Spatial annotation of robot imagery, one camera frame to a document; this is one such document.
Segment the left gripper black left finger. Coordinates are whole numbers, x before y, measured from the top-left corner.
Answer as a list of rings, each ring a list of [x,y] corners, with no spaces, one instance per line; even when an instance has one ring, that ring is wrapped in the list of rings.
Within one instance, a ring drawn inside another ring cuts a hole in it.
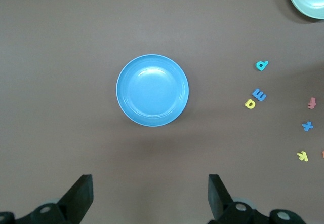
[[[94,200],[93,177],[82,175],[58,201],[58,206],[68,223],[81,223]]]

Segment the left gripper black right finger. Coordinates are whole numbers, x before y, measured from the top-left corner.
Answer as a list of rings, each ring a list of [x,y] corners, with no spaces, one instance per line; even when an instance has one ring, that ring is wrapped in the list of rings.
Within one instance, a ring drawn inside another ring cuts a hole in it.
[[[209,223],[237,223],[236,202],[218,174],[210,174],[208,178],[208,203],[213,215]]]

